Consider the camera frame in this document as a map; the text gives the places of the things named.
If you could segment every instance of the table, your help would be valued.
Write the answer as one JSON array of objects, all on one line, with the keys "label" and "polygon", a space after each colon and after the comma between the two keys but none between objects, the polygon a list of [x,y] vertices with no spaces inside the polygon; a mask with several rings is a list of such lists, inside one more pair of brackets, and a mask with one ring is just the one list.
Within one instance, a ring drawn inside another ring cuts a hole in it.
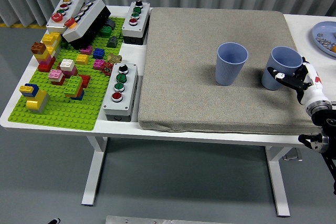
[{"label": "table", "polygon": [[[129,9],[128,7],[123,6],[108,6],[108,8],[111,12],[111,15],[114,17],[125,17]],[[314,44],[313,38],[311,37],[311,30],[316,23],[322,21],[336,22],[336,17],[285,15],[285,19],[288,23],[289,29],[292,33],[299,53],[302,56],[305,56],[306,59],[315,66],[323,82],[325,95],[330,100],[333,100],[333,98],[336,97],[336,90],[333,88],[333,84],[336,82],[336,76],[334,74],[336,61],[335,58],[327,55]],[[124,63],[135,63],[138,65],[139,87],[141,87],[142,83],[145,54],[146,45],[137,46],[123,44],[120,50],[120,55],[123,56]],[[81,131],[50,126],[9,122],[7,119],[21,96],[21,93],[19,92],[19,87],[30,80],[37,66],[38,64],[36,59],[32,57],[0,118],[0,124],[5,129],[11,131],[22,131],[33,134],[48,133],[87,136],[89,142],[94,148],[94,153],[84,196],[82,199],[83,205],[93,205],[108,137],[117,137],[148,140],[264,146],[267,154],[267,162],[270,171],[278,216],[290,216],[285,188],[283,185],[278,161],[292,148],[304,147],[304,145],[297,140],[298,136],[202,132],[168,133],[143,130],[137,122],[141,92],[140,88],[138,88],[136,94],[132,122],[107,121],[102,109],[99,112],[96,125],[92,131]]]}]

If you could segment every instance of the blue plate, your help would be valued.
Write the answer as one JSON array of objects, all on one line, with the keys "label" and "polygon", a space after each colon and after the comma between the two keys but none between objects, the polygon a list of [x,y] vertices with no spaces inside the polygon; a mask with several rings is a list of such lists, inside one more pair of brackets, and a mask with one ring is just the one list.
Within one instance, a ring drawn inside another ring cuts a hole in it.
[{"label": "blue plate", "polygon": [[315,44],[324,52],[327,54],[336,57],[336,53],[328,50],[327,48],[323,47],[317,40],[317,34],[322,33],[323,36],[322,38],[325,38],[326,40],[329,40],[331,43],[336,43],[336,37],[334,34],[336,34],[336,22],[332,21],[325,21],[325,22],[320,22],[316,24],[313,27],[312,35],[313,35],[313,40],[315,41]]}]

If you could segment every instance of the plastic cup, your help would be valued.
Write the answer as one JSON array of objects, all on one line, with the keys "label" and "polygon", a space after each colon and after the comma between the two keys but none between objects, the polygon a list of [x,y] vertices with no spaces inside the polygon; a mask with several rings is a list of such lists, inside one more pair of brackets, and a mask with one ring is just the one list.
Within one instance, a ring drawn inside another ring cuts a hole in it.
[{"label": "plastic cup", "polygon": [[277,82],[268,72],[268,67],[285,74],[293,74],[302,65],[302,57],[294,49],[289,47],[275,47],[268,58],[261,83],[266,89],[277,90],[281,84]]},{"label": "plastic cup", "polygon": [[231,85],[247,59],[248,51],[242,45],[234,42],[221,44],[217,50],[215,71],[218,84]]}]

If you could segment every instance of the gray cushion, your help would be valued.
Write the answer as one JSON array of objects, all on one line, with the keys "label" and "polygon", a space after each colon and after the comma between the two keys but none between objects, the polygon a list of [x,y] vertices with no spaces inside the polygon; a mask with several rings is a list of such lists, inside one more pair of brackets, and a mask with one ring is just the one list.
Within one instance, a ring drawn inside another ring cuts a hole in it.
[{"label": "gray cushion", "polygon": [[[231,86],[215,81],[224,42],[245,46],[249,59]],[[258,10],[152,9],[139,107],[143,129],[256,134],[310,133],[316,127],[281,87],[261,76],[275,46],[295,48],[282,13]]]}]

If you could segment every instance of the green lego baseplate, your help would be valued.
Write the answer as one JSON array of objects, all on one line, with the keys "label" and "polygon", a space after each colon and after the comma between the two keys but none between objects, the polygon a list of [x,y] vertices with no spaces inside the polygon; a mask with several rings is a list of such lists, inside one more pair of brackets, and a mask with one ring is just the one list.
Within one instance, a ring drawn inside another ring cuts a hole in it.
[{"label": "green lego baseplate", "polygon": [[[100,35],[96,36],[91,43],[93,50],[95,48],[102,48],[105,50],[105,61],[107,61],[107,56],[110,53],[114,55],[119,54],[123,41],[121,28],[125,19],[115,17],[110,18],[116,24],[111,36],[116,36],[118,38],[117,48],[106,47],[109,38],[102,38]],[[40,89],[48,92],[50,98],[47,105],[41,114],[32,113],[27,109],[27,100],[22,95],[9,116],[8,121],[85,131],[93,130],[110,77],[106,76],[100,70],[93,69],[92,65],[95,59],[92,55],[89,56],[87,65],[76,64],[76,58],[80,54],[80,50],[74,50],[70,44],[64,42],[61,42],[61,46],[62,49],[57,55],[56,61],[51,69],[56,69],[63,59],[74,60],[78,74],[89,75],[91,77],[89,85],[87,88],[83,89],[85,92],[83,99],[81,101],[72,100],[64,95],[64,90],[69,79],[65,79],[61,86],[53,85],[48,78],[49,73],[40,72],[36,69],[29,83],[37,84]]]}]

